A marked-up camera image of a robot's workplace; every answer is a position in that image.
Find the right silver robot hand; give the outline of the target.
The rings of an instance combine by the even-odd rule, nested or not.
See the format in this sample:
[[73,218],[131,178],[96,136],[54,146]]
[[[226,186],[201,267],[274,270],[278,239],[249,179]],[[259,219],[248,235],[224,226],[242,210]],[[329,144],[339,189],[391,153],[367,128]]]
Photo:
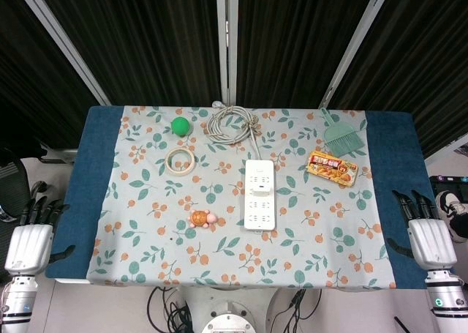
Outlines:
[[452,268],[457,262],[456,253],[449,230],[436,213],[435,205],[415,190],[412,191],[414,199],[396,190],[392,193],[400,204],[410,247],[402,247],[394,239],[387,238],[390,248],[414,259],[424,270]]

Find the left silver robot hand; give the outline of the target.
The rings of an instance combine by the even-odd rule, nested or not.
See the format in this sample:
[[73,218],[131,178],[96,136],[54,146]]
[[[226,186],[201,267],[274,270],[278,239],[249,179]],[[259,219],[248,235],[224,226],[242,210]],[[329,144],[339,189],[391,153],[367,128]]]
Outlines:
[[29,200],[12,232],[4,268],[13,277],[37,275],[49,264],[71,256],[75,250],[75,245],[71,244],[61,252],[52,252],[59,220],[69,205],[60,199],[49,204],[46,201],[45,196]]

